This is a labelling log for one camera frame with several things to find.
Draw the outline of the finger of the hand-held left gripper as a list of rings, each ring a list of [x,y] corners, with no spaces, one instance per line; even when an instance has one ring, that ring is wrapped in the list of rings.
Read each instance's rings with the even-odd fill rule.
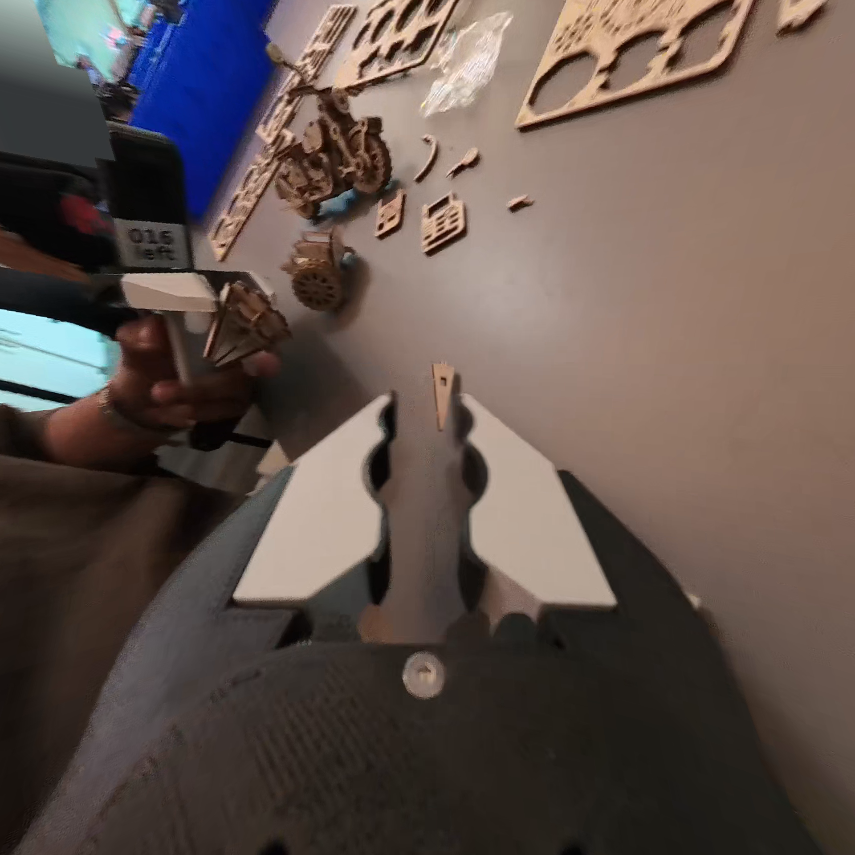
[[[276,301],[276,291],[267,279],[252,271],[228,271],[223,273],[225,285],[240,285],[247,292],[263,295],[268,302]]]
[[[200,273],[126,273],[122,293],[130,308],[149,312],[213,313],[218,307]]]

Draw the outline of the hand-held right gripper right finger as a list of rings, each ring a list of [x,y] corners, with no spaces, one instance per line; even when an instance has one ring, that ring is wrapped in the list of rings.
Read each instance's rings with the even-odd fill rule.
[[[472,395],[465,447],[484,485],[468,511],[464,550],[476,565],[476,608],[491,630],[509,615],[613,612],[617,597],[554,464]]]

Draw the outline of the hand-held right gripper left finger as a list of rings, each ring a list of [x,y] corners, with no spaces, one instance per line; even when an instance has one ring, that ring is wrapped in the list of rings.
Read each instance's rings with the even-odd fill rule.
[[[389,477],[396,398],[379,395],[291,465],[235,604],[368,608],[383,601],[390,556],[379,489]]]

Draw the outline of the small wooden model assembly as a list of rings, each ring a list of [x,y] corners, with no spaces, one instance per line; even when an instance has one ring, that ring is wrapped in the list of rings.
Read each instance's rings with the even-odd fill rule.
[[[217,368],[225,367],[271,352],[291,335],[270,294],[253,281],[231,281],[220,290],[203,358]]]

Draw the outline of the pointed wooden model piece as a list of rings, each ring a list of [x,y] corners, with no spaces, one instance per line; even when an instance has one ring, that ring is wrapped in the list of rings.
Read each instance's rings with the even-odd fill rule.
[[[431,363],[436,425],[440,432],[446,428],[454,410],[456,370],[447,362]]]

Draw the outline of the person's left forearm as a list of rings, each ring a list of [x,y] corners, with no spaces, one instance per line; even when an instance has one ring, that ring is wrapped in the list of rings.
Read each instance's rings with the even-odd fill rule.
[[[122,471],[140,451],[139,437],[113,406],[110,386],[51,412],[41,422],[43,458],[93,471]]]

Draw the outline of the grey desk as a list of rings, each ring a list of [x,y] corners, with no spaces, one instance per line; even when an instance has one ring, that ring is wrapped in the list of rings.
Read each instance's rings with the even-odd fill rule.
[[[853,740],[853,2],[799,32],[756,2],[718,76],[528,132],[517,111],[561,2],[474,2],[514,20],[468,109],[426,121],[422,70],[366,91],[404,223],[346,239],[364,267],[344,315],[293,300],[302,224],[268,190],[227,264],[280,290],[294,330],[269,394],[290,451],[397,390],[394,580],[371,632],[437,639],[459,612],[463,512],[430,364],[576,474],[714,615],[770,741]],[[420,184],[428,147],[440,144]],[[472,147],[479,163],[447,171]],[[421,248],[454,191],[467,230]],[[509,212],[528,194],[529,208]]]

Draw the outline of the wooden sidecar model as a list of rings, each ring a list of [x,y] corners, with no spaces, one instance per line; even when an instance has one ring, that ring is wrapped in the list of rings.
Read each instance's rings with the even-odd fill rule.
[[[346,302],[345,261],[355,254],[338,227],[305,231],[293,243],[281,270],[290,277],[300,305],[319,313],[335,313]]]

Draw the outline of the blue partition board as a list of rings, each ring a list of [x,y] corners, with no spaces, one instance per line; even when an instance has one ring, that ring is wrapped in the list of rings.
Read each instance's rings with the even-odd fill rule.
[[[169,138],[181,155],[191,216],[203,220],[273,72],[265,27],[274,1],[180,2],[159,17],[131,67],[131,125]]]

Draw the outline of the small rectangular wooden piece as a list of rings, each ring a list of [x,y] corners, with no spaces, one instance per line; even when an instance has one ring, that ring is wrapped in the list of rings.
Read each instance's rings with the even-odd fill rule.
[[[406,190],[399,187],[393,196],[379,203],[374,229],[374,236],[378,240],[384,240],[400,230],[406,198]]]

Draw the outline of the wooden motorcycle model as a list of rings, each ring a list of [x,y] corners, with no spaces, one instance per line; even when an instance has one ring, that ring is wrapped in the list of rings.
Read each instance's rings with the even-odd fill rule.
[[[294,72],[300,80],[297,95],[314,95],[318,115],[305,127],[301,139],[284,148],[275,177],[275,190],[305,220],[316,220],[322,203],[354,190],[364,195],[383,191],[391,180],[390,151],[381,137],[382,120],[370,115],[355,119],[350,97],[367,87],[356,83],[321,89],[310,83],[274,43],[269,58]]]

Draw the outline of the wooden parts sheet round holes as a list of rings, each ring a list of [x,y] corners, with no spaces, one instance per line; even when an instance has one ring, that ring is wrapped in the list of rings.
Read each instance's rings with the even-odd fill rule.
[[[334,88],[367,87],[424,65],[458,1],[382,1],[366,13]]]

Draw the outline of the clear plastic bag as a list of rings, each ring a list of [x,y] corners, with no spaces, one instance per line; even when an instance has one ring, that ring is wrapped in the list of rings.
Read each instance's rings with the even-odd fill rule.
[[[443,38],[432,68],[440,74],[422,101],[422,117],[466,109],[476,101],[495,74],[505,32],[513,20],[510,12],[499,12]]]

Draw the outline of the large wooden parts sheet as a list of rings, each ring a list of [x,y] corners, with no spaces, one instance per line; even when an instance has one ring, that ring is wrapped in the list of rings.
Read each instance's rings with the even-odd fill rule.
[[[731,59],[753,7],[754,1],[565,2],[521,103],[516,130],[529,131],[718,72]],[[721,9],[726,16],[711,55],[681,67],[690,31]],[[637,80],[617,86],[613,76],[621,54],[647,37],[657,40],[645,71]],[[555,109],[537,107],[547,81],[582,57],[593,60],[583,87]]]

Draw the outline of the wooden sheet fragment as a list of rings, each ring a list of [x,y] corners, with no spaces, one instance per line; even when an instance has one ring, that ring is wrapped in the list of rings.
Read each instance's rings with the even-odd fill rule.
[[[776,33],[781,35],[806,26],[822,12],[827,3],[823,0],[779,1],[776,13]]]

